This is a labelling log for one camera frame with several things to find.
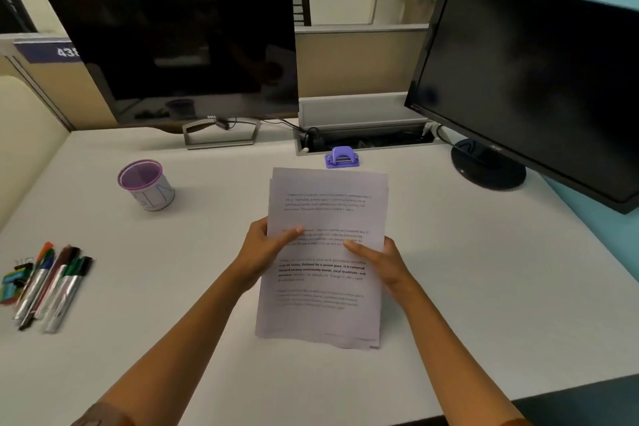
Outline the person's left hand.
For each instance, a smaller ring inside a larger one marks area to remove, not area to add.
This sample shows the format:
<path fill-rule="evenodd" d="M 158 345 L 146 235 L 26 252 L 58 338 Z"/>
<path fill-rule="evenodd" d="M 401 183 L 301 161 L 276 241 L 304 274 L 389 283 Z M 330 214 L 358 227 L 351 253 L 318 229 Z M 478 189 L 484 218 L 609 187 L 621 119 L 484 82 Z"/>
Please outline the person's left hand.
<path fill-rule="evenodd" d="M 244 292 L 256 284 L 285 248 L 271 247 L 267 233 L 268 217 L 251 223 L 237 257 L 228 267 Z"/>

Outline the slim black monitor silver stand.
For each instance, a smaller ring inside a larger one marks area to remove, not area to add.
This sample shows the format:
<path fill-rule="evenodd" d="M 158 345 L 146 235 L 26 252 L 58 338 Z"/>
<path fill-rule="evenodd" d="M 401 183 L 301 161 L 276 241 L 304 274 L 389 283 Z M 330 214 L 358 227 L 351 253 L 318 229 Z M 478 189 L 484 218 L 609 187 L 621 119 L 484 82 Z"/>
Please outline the slim black monitor silver stand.
<path fill-rule="evenodd" d="M 293 0 L 48 0 L 121 126 L 252 145 L 299 112 Z"/>

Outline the purple hole punch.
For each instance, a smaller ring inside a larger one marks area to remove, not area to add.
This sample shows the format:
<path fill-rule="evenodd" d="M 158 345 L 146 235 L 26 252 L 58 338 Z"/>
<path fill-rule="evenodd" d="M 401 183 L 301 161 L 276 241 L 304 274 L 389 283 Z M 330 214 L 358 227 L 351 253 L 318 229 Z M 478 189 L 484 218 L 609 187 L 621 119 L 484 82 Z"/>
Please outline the purple hole punch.
<path fill-rule="evenodd" d="M 327 169 L 356 168 L 360 166 L 358 154 L 350 146 L 332 148 L 329 154 L 324 156 Z"/>

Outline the maroon cap marker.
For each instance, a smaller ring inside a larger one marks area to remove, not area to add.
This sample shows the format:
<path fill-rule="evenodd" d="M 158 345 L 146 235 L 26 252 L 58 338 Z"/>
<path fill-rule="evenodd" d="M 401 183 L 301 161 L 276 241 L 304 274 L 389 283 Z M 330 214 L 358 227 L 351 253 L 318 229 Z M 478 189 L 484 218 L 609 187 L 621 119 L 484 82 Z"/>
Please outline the maroon cap marker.
<path fill-rule="evenodd" d="M 38 295 L 33 298 L 24 318 L 20 321 L 19 330 L 31 327 L 35 320 L 43 319 L 51 306 L 54 295 L 68 266 L 79 256 L 81 249 L 75 246 L 66 246 L 60 251 L 58 257 L 47 268 L 46 279 L 41 279 Z"/>

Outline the stack of printed paper sheets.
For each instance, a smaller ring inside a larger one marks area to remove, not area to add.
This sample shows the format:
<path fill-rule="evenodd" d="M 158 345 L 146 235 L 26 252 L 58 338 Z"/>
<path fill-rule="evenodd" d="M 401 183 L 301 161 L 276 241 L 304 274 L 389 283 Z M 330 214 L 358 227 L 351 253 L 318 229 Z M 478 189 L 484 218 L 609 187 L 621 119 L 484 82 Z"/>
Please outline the stack of printed paper sheets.
<path fill-rule="evenodd" d="M 378 349 L 381 282 L 343 244 L 382 251 L 387 207 L 387 174 L 275 167 L 267 235 L 304 231 L 261 278 L 256 336 Z"/>

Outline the pile of coloured binder clips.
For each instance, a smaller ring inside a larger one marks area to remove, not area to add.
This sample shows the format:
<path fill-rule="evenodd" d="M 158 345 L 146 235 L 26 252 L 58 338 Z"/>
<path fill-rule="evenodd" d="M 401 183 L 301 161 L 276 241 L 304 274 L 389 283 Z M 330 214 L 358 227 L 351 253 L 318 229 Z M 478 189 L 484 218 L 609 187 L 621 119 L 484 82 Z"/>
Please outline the pile of coloured binder clips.
<path fill-rule="evenodd" d="M 13 270 L 4 275 L 0 282 L 0 305 L 17 303 L 33 274 L 33 259 L 18 261 Z"/>

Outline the blue partition label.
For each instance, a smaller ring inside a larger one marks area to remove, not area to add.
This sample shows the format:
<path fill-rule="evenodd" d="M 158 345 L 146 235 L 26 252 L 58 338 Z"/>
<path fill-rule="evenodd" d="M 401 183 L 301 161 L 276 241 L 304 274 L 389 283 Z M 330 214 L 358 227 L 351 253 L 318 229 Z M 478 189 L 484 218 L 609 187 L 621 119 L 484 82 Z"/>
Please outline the blue partition label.
<path fill-rule="evenodd" d="M 69 39 L 22 39 L 14 48 L 30 64 L 81 63 L 82 59 Z"/>

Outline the person's right hand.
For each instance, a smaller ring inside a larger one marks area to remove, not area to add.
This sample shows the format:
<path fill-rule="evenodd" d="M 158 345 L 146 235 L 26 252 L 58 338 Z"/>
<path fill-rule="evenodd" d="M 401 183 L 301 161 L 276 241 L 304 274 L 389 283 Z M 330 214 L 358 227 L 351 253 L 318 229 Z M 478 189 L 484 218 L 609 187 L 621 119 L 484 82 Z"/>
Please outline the person's right hand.
<path fill-rule="evenodd" d="M 390 296 L 404 306 L 406 300 L 420 289 L 420 285 L 408 270 L 394 240 L 385 237 L 384 243 L 387 246 L 387 264 L 382 268 L 372 266 Z M 356 243 L 344 243 L 344 246 L 356 255 Z"/>

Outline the beige cubicle partition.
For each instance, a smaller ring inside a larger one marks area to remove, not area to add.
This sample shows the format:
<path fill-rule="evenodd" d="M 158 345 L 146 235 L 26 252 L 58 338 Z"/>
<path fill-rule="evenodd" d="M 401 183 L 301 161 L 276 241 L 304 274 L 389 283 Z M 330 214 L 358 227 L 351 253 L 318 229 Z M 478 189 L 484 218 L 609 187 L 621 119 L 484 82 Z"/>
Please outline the beige cubicle partition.
<path fill-rule="evenodd" d="M 428 24 L 324 25 L 295 28 L 303 98 L 403 92 L 417 65 Z M 119 127 L 82 62 L 30 64 L 13 42 L 68 39 L 0 35 L 0 76 L 28 89 L 68 131 Z"/>

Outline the green cap silver marker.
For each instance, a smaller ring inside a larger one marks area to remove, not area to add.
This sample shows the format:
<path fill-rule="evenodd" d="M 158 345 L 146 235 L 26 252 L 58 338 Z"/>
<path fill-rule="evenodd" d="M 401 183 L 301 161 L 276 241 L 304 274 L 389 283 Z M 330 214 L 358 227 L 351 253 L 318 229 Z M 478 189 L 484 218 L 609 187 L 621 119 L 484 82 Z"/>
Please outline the green cap silver marker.
<path fill-rule="evenodd" d="M 60 265 L 40 308 L 36 312 L 36 320 L 46 321 L 52 316 L 53 310 L 61 298 L 63 285 L 67 284 L 66 277 L 70 276 L 76 270 L 77 266 L 81 263 L 82 258 L 83 257 L 81 255 L 78 255 L 71 259 L 68 264 Z"/>

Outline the purple mesh pen cup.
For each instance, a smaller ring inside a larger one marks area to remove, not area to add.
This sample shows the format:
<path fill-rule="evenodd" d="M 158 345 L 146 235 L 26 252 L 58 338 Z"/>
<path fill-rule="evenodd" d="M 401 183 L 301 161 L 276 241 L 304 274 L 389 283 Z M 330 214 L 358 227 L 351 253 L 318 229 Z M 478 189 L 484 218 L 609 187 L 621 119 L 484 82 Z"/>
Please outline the purple mesh pen cup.
<path fill-rule="evenodd" d="M 149 212 L 165 209 L 175 199 L 162 165 L 153 159 L 141 159 L 127 164 L 117 175 L 120 188 L 128 191 Z"/>

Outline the person's left forearm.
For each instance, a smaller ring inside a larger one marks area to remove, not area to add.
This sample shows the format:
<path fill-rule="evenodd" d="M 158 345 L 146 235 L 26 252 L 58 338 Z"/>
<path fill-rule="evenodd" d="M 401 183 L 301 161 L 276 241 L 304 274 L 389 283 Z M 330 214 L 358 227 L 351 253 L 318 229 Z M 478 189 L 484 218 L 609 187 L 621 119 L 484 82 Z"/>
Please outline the person's left forearm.
<path fill-rule="evenodd" d="M 177 426 L 231 312 L 258 280 L 229 267 L 71 426 Z"/>

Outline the dark chair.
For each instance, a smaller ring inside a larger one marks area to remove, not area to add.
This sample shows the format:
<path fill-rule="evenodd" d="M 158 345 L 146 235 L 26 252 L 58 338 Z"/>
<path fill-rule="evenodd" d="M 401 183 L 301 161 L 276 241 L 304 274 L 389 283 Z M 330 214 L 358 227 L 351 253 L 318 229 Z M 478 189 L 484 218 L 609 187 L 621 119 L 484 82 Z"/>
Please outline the dark chair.
<path fill-rule="evenodd" d="M 22 0 L 0 0 L 0 34 L 38 32 Z"/>

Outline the blue cap silver marker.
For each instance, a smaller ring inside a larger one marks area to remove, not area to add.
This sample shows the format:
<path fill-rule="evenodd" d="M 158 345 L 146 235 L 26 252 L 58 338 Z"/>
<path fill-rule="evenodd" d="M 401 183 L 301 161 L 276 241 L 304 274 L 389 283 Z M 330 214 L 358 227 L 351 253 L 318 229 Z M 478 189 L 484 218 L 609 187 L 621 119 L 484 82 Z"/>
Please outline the blue cap silver marker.
<path fill-rule="evenodd" d="M 52 264 L 54 263 L 54 257 L 55 251 L 53 249 L 48 250 L 43 258 L 43 261 L 33 274 L 28 289 L 24 294 L 24 299 L 22 300 L 18 312 L 15 316 L 15 319 L 19 320 L 20 323 L 24 322 L 24 320 L 28 316 L 28 313 L 33 308 L 36 299 L 40 295 L 40 290 L 49 275 L 49 270 L 51 269 Z"/>

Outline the black cap silver marker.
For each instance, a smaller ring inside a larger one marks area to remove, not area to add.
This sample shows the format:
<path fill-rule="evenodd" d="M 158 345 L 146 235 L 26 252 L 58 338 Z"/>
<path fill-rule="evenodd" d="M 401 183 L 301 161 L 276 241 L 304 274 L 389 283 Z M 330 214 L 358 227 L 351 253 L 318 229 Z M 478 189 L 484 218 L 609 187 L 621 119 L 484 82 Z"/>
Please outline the black cap silver marker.
<path fill-rule="evenodd" d="M 55 306 L 52 316 L 48 320 L 44 321 L 41 328 L 42 333 L 55 334 L 59 331 L 85 276 L 92 267 L 92 264 L 92 257 L 83 256 L 82 261 L 77 266 L 76 270 L 70 276 L 66 277 L 67 284 L 63 285 L 61 298 Z"/>

